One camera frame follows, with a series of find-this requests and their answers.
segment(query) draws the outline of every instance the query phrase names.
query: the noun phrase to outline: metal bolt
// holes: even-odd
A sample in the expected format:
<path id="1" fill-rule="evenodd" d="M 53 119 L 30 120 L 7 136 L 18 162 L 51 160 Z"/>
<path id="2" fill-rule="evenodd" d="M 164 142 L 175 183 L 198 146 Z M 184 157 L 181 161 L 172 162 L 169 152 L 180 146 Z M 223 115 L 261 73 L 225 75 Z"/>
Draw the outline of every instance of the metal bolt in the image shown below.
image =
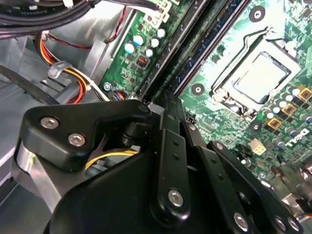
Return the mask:
<path id="1" fill-rule="evenodd" d="M 143 112 L 148 112 L 148 108 L 147 108 L 146 106 L 142 105 L 142 104 L 139 105 L 138 108 L 139 108 L 141 111 L 143 111 Z"/>
<path id="2" fill-rule="evenodd" d="M 86 138 L 79 133 L 72 133 L 68 136 L 68 141 L 72 145 L 80 147 L 86 143 Z"/>
<path id="3" fill-rule="evenodd" d="M 173 205 L 177 207 L 181 207 L 183 205 L 183 197 L 177 190 L 171 189 L 168 192 L 168 197 Z"/>
<path id="4" fill-rule="evenodd" d="M 286 231 L 286 226 L 279 217 L 275 217 L 275 221 L 283 231 Z"/>
<path id="5" fill-rule="evenodd" d="M 218 149 L 223 150 L 223 146 L 220 143 L 215 144 Z"/>
<path id="6" fill-rule="evenodd" d="M 42 127 L 47 129 L 55 129 L 59 126 L 59 122 L 52 117 L 44 117 L 40 121 Z"/>
<path id="7" fill-rule="evenodd" d="M 244 232 L 248 231 L 248 223 L 240 213 L 236 212 L 234 214 L 234 220 L 241 230 Z"/>
<path id="8" fill-rule="evenodd" d="M 189 127 L 192 131 L 196 131 L 196 127 L 194 125 L 190 124 Z"/>
<path id="9" fill-rule="evenodd" d="M 106 91 L 106 92 L 109 92 L 111 91 L 112 89 L 112 85 L 108 82 L 105 82 L 104 85 L 103 85 L 103 89 Z"/>
<path id="10" fill-rule="evenodd" d="M 299 231 L 298 225 L 295 223 L 295 221 L 292 218 L 289 217 L 288 222 L 293 229 L 295 229 L 297 232 Z"/>

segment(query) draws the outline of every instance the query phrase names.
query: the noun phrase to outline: chip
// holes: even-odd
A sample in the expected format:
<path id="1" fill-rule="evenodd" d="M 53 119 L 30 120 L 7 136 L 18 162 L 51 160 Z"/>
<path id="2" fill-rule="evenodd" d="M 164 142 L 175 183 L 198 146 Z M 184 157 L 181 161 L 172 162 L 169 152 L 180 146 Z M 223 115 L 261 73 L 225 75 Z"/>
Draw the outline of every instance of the chip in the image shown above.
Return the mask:
<path id="1" fill-rule="evenodd" d="M 310 89 L 305 88 L 304 90 L 301 91 L 299 94 L 299 98 L 301 98 L 304 101 L 308 101 L 312 97 L 312 92 Z"/>
<path id="2" fill-rule="evenodd" d="M 295 108 L 293 105 L 291 105 L 290 103 L 288 103 L 288 104 L 282 109 L 282 112 L 284 112 L 284 113 L 287 114 L 288 116 L 291 116 L 296 110 L 297 110 L 297 108 Z"/>
<path id="3" fill-rule="evenodd" d="M 143 71 L 144 71 L 144 70 L 143 70 L 142 68 L 140 68 L 140 67 L 138 67 L 137 70 L 136 70 L 136 72 L 139 73 L 139 74 L 142 74 Z"/>
<path id="4" fill-rule="evenodd" d="M 275 130 L 273 133 L 274 133 L 275 136 L 279 135 L 279 131 L 278 130 Z"/>
<path id="5" fill-rule="evenodd" d="M 148 59 L 145 58 L 144 56 L 140 55 L 136 61 L 137 65 L 139 65 L 142 68 L 145 68 L 147 63 L 148 63 Z"/>
<path id="6" fill-rule="evenodd" d="M 291 122 L 293 122 L 293 118 L 292 118 L 292 117 L 289 117 L 286 121 L 287 121 L 288 123 L 291 123 Z"/>
<path id="7" fill-rule="evenodd" d="M 268 126 L 270 126 L 273 129 L 277 129 L 282 124 L 281 121 L 279 121 L 277 118 L 273 118 L 268 122 Z"/>
<path id="8" fill-rule="evenodd" d="M 127 55 L 127 59 L 132 61 L 135 57 L 133 55 Z"/>
<path id="9" fill-rule="evenodd" d="M 266 161 L 267 161 L 267 162 L 272 162 L 272 158 L 271 158 L 271 157 L 268 157 L 268 158 L 266 159 Z"/>
<path id="10" fill-rule="evenodd" d="M 131 68 L 132 70 L 135 71 L 135 70 L 137 69 L 137 66 L 136 66 L 135 64 L 132 63 L 131 66 L 130 66 L 130 68 Z"/>
<path id="11" fill-rule="evenodd" d="M 255 169 L 255 166 L 254 166 L 254 165 L 250 165 L 250 166 L 249 166 L 249 170 L 252 170 L 252 171 L 253 171 L 254 169 Z"/>
<path id="12" fill-rule="evenodd" d="M 302 107 L 303 109 L 307 110 L 307 109 L 310 107 L 310 105 L 307 104 L 307 103 L 304 103 L 301 107 Z"/>
<path id="13" fill-rule="evenodd" d="M 285 120 L 285 119 L 287 119 L 287 115 L 286 114 L 284 114 L 283 112 L 278 112 L 277 114 L 276 114 L 278 117 L 280 117 L 281 119 L 283 119 L 283 120 Z"/>

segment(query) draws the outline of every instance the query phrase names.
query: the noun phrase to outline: red wire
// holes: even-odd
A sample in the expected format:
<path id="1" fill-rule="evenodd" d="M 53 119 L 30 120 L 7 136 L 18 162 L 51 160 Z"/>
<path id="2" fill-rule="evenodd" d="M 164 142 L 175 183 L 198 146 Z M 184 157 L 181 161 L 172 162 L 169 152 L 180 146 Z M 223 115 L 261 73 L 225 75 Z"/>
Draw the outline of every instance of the red wire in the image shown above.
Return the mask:
<path id="1" fill-rule="evenodd" d="M 118 32 L 119 32 L 119 29 L 120 29 L 120 26 L 121 26 L 121 24 L 122 24 L 122 22 L 123 22 L 123 20 L 124 20 L 124 18 L 126 16 L 126 13 L 127 13 L 127 7 L 125 6 L 123 8 L 123 10 L 122 10 L 122 16 L 119 19 L 119 22 L 118 22 L 118 25 L 117 25 L 117 27 L 115 29 L 114 35 L 111 38 L 109 38 L 107 41 L 105 41 L 105 43 L 110 43 L 110 42 L 112 42 L 113 40 L 116 39 L 116 37 L 118 35 Z"/>
<path id="2" fill-rule="evenodd" d="M 51 40 L 54 40 L 62 45 L 66 45 L 66 46 L 72 46 L 72 47 L 75 47 L 75 48 L 78 48 L 78 49 L 84 49 L 84 50 L 89 50 L 91 49 L 91 47 L 89 46 L 81 46 L 81 45 L 74 45 L 74 44 L 71 44 L 71 43 L 68 43 L 64 40 L 61 40 L 61 39 L 58 39 L 50 34 L 47 34 L 47 38 L 51 39 Z"/>
<path id="3" fill-rule="evenodd" d="M 45 49 L 45 46 L 43 44 L 43 41 L 40 41 L 40 47 L 42 52 L 44 53 L 44 55 L 50 60 L 51 63 L 54 63 L 54 61 L 51 59 L 51 57 L 49 56 L 48 52 Z M 82 100 L 83 97 L 83 86 L 80 80 L 78 80 L 78 84 L 79 84 L 79 95 L 76 98 L 76 100 L 70 101 L 68 103 L 73 103 L 73 104 L 77 104 L 78 102 L 80 102 Z"/>

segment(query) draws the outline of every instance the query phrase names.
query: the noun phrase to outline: cable clip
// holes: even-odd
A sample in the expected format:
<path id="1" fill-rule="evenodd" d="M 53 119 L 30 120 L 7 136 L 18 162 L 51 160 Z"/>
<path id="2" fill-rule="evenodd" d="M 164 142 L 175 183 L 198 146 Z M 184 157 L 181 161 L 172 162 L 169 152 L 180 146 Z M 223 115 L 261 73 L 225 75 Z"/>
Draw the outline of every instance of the cable clip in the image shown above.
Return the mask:
<path id="1" fill-rule="evenodd" d="M 51 79 L 56 79 L 60 76 L 60 74 L 65 69 L 70 68 L 70 67 L 72 67 L 72 65 L 66 61 L 60 61 L 60 62 L 53 63 L 50 66 L 50 69 L 48 71 L 48 77 Z"/>

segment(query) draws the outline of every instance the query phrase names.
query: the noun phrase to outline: orange wire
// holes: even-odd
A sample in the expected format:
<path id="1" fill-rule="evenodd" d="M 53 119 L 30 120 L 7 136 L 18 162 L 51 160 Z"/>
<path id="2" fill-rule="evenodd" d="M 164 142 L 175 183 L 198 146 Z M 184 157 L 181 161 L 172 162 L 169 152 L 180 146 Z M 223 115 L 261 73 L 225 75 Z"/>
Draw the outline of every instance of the orange wire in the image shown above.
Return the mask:
<path id="1" fill-rule="evenodd" d="M 53 64 L 52 59 L 50 58 L 50 56 L 48 55 L 44 45 L 43 45 L 43 41 L 40 41 L 40 49 L 43 52 L 44 58 L 47 60 L 48 63 Z M 83 86 L 80 80 L 78 80 L 78 84 L 79 84 L 79 95 L 77 97 L 77 99 L 73 102 L 73 104 L 77 104 L 78 102 L 81 101 L 82 96 L 83 96 Z"/>

